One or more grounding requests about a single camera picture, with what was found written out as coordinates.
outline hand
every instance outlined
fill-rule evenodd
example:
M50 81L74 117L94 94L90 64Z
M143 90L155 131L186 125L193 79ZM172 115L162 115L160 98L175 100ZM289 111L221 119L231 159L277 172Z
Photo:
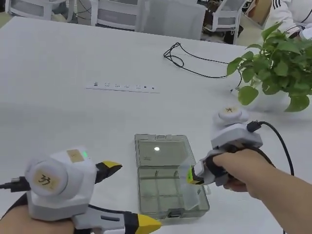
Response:
M234 176L227 184L225 189L235 192L249 192L249 194L258 198L253 182L269 169L274 169L264 157L253 150L242 150L234 154L225 153L214 157L214 163L223 167L229 174Z

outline white table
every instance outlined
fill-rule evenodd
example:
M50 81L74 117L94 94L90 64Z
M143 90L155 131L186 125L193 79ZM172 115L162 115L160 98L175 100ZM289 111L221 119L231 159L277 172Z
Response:
M244 47L176 39L35 19L13 18L0 29L1 183L24 173L33 157L85 145L95 162L123 164L96 186L92 204L138 211L134 135L182 134L197 160L210 150L212 114L236 103L229 93L236 75L223 80L192 75L162 57L176 41L206 58L230 61ZM212 76L225 66L183 56L186 66ZM155 85L160 94L86 90L93 81ZM252 114L276 126L296 174L312 182L311 110L295 115ZM263 150L288 171L273 132L261 131ZM201 219L164 226L157 233L276 234L270 213L248 194L211 186L210 211ZM1 191L0 214L20 194Z

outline number 33 label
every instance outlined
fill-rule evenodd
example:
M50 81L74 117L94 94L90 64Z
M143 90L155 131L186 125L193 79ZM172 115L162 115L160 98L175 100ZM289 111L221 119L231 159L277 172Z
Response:
M59 178L42 170L37 170L33 182L41 188L53 192L59 186Z

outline handwritten number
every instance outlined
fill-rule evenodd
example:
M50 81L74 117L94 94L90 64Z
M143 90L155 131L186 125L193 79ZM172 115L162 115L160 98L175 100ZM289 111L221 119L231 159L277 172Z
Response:
M41 183L42 185L47 185L51 183L51 178L42 174L42 177L40 180L38 180L38 182Z

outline white chair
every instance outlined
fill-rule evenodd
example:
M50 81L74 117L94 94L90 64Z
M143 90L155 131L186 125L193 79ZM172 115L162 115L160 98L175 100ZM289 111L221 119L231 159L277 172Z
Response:
M52 10L66 0L6 0L5 11L18 16L51 20ZM71 21L74 13L75 0L69 0L67 22Z
M141 0L136 32L200 40L206 7L181 0Z
M237 43L239 22L242 8L247 0L223 0L218 9L212 13L213 22L205 26L211 32L234 31L233 44Z
M120 1L90 0L91 25L134 30L137 19L137 5Z

